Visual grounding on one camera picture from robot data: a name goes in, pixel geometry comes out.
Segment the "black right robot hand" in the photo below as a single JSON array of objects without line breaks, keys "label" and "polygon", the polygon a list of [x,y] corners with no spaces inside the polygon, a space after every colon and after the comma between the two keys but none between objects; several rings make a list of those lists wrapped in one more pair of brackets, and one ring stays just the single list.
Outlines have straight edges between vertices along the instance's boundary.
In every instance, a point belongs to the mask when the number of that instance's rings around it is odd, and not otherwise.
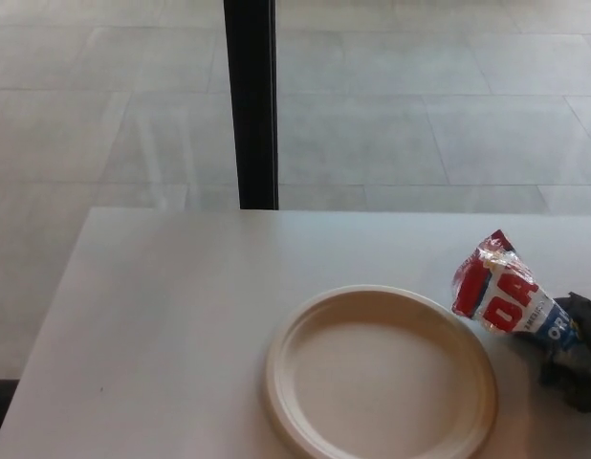
[{"label": "black right robot hand", "polygon": [[556,299],[579,328],[583,345],[569,351],[549,350],[540,366],[538,382],[562,393],[565,403],[591,413],[591,300],[570,292]]}]

